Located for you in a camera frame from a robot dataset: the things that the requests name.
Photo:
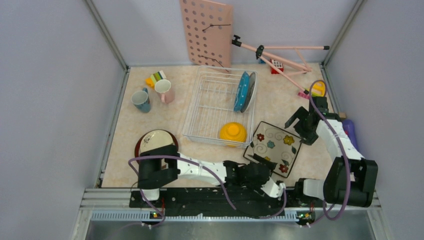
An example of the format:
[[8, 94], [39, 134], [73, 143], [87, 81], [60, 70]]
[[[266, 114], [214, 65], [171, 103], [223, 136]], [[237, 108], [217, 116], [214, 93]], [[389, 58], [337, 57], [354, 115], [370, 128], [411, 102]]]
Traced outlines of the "yellow ribbed bowl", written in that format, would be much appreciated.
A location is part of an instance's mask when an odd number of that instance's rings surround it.
[[219, 138], [222, 140], [244, 143], [247, 139], [247, 130], [238, 122], [229, 122], [220, 129]]

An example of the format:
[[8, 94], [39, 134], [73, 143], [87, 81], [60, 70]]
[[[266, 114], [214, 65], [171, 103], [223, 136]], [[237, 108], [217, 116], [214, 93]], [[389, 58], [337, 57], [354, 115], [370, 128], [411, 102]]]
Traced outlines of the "pink mug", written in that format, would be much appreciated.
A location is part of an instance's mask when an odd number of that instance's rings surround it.
[[160, 101], [169, 104], [174, 101], [175, 93], [172, 83], [167, 79], [161, 79], [154, 85], [154, 90], [158, 94]]

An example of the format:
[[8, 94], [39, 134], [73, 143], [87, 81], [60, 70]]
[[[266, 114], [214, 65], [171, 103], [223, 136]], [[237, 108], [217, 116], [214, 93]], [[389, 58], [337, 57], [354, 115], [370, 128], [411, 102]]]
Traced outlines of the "cream bowl with brown rim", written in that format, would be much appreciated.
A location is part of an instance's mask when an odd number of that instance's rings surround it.
[[142, 135], [135, 144], [134, 156], [137, 158], [141, 153], [167, 145], [174, 145], [179, 149], [178, 140], [171, 132], [164, 129], [151, 130]]

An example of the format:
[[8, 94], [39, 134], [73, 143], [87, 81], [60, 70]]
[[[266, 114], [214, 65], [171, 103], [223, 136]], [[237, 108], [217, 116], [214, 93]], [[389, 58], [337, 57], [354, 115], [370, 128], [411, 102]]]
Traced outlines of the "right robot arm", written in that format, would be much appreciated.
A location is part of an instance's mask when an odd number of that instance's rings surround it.
[[327, 98], [313, 96], [308, 109], [300, 107], [285, 123], [300, 136], [301, 143], [311, 146], [324, 141], [333, 162], [324, 180], [300, 178], [294, 185], [293, 200], [307, 206], [313, 199], [328, 204], [369, 207], [373, 201], [378, 165], [366, 159], [343, 129], [341, 118], [330, 113]]

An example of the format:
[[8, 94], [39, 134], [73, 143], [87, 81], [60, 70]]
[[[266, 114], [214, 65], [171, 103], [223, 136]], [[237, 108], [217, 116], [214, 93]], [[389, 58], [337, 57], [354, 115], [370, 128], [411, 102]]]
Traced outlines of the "square floral plate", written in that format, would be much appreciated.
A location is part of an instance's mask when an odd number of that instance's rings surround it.
[[275, 164], [273, 173], [288, 178], [302, 146], [301, 138], [280, 127], [261, 121], [246, 147], [243, 158], [258, 163], [265, 160]]

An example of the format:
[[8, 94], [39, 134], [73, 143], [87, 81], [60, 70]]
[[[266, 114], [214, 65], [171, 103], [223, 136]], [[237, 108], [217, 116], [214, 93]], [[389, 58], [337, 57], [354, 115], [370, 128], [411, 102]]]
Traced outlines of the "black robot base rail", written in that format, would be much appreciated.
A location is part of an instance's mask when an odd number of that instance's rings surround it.
[[167, 188], [159, 191], [159, 199], [151, 203], [164, 210], [167, 217], [188, 217], [202, 214], [205, 217], [265, 217], [281, 210], [284, 199], [260, 195], [247, 188], [230, 189], [229, 199], [224, 191], [212, 188]]

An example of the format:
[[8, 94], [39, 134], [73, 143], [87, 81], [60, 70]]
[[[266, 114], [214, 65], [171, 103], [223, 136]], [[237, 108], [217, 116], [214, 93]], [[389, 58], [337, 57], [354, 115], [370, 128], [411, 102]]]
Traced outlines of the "round white patterned plate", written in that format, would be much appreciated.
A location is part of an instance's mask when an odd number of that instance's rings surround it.
[[246, 94], [246, 99], [244, 102], [244, 105], [242, 106], [240, 112], [244, 113], [247, 111], [247, 109], [250, 107], [252, 100], [254, 99], [254, 95], [256, 93], [256, 81], [257, 81], [257, 74], [256, 72], [252, 72], [249, 75], [249, 85], [248, 85], [248, 91]]

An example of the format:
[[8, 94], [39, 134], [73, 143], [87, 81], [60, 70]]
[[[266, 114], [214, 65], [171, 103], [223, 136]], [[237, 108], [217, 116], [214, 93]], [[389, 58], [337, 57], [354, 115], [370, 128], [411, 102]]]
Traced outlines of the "teal polka dot plate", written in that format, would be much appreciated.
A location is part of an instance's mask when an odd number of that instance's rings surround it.
[[244, 71], [243, 74], [241, 75], [241, 78], [237, 87], [237, 91], [236, 91], [236, 96], [235, 96], [234, 106], [233, 106], [234, 112], [240, 112], [242, 107], [244, 106], [245, 101], [247, 99], [247, 93], [249, 90], [249, 83], [250, 83], [250, 75], [246, 71]]

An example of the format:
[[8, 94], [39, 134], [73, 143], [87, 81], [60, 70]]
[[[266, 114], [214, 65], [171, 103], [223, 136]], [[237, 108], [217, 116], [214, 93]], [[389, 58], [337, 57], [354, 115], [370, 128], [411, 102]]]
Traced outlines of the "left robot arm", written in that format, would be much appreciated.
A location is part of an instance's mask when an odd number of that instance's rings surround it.
[[161, 194], [156, 189], [178, 179], [194, 179], [226, 188], [248, 188], [271, 198], [282, 197], [286, 189], [282, 181], [272, 179], [271, 169], [265, 163], [201, 161], [178, 152], [175, 145], [142, 152], [137, 162], [137, 187], [144, 190], [141, 200], [149, 207], [160, 202]]

